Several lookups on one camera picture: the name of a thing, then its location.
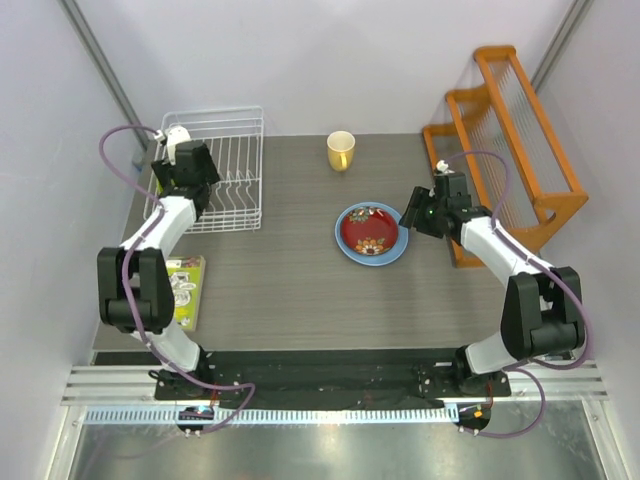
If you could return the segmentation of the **light blue plate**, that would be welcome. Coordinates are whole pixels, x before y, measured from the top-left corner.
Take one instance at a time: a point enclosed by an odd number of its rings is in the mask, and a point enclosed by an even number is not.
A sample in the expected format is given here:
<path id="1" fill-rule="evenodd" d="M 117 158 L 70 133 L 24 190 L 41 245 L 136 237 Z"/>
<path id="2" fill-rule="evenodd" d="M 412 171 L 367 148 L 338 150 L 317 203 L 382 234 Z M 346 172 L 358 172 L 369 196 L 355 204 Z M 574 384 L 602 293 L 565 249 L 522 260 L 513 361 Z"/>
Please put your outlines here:
<path id="1" fill-rule="evenodd" d="M 386 209 L 392 216 L 393 218 L 396 220 L 397 222 L 397 226 L 399 228 L 399 238 L 397 243 L 395 244 L 395 246 L 389 250 L 387 253 L 382 254 L 380 256 L 359 256 L 356 255 L 355 253 L 348 251 L 347 247 L 345 246 L 345 244 L 340 240 L 339 238 L 339 233 L 338 233 L 338 222 L 340 220 L 342 220 L 344 218 L 344 216 L 347 214 L 348 211 L 350 211 L 351 209 L 355 208 L 355 207 L 360 207 L 360 206 L 364 206 L 367 204 L 371 204 L 377 207 L 381 207 Z M 364 266 L 369 266 L 369 267 L 382 267 L 382 266 L 386 266 L 389 265 L 391 263 L 393 263 L 394 261 L 398 260 L 405 252 L 407 246 L 408 246 L 408 242 L 409 242 L 409 233 L 408 233 L 408 229 L 402 227 L 399 225 L 399 220 L 401 219 L 401 215 L 392 207 L 383 204 L 383 203 L 379 203 L 379 202 L 360 202 L 360 203 L 356 203 L 350 207 L 348 207 L 346 210 L 344 210 L 337 218 L 336 223 L 335 223 L 335 227 L 334 227 L 334 237 L 335 237 L 335 241 L 336 244 L 338 245 L 339 249 L 351 260 L 353 260 L 354 262 L 364 265 Z"/>

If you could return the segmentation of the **red floral plate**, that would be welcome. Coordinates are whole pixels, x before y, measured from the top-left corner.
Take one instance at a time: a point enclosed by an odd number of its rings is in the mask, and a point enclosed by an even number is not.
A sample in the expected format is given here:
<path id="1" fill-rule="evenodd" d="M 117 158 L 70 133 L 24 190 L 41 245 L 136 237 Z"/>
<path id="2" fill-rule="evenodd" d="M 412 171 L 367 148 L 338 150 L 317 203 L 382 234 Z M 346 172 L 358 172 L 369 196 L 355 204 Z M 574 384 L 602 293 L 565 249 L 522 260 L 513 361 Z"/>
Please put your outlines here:
<path id="1" fill-rule="evenodd" d="M 380 256 L 398 241 L 399 228 L 384 208 L 367 204 L 355 207 L 338 222 L 340 240 L 359 256 Z"/>

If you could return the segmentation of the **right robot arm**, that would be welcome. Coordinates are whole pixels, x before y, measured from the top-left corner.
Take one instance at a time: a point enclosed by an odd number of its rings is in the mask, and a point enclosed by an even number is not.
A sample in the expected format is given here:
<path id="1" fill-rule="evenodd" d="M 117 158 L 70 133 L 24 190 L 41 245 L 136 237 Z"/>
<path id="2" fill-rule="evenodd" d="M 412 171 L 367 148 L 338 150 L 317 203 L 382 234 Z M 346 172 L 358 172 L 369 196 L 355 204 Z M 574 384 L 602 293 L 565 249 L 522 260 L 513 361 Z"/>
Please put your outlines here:
<path id="1" fill-rule="evenodd" d="M 586 348 L 578 273 L 540 259 L 490 209 L 473 205 L 463 173 L 439 173 L 432 188 L 415 187 L 399 224 L 452 240 L 479 258 L 505 288 L 497 332 L 456 351 L 451 380 L 460 393 L 477 393 L 505 368 Z"/>

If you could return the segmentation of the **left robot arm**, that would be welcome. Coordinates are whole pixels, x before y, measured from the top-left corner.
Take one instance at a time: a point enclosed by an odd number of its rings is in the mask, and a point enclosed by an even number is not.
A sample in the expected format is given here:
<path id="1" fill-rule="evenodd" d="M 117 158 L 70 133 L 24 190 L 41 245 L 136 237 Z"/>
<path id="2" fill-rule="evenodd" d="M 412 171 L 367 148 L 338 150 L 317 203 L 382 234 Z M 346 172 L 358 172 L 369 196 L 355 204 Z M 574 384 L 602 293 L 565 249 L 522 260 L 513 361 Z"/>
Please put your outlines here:
<path id="1" fill-rule="evenodd" d="M 97 258 L 100 318 L 140 340 L 178 377 L 190 398 L 205 397 L 213 385 L 206 354 L 173 319 L 175 299 L 166 260 L 178 240 L 201 217 L 220 177 L 208 147 L 199 140 L 174 147 L 173 164 L 154 165 L 167 174 L 154 213 L 117 248 Z"/>

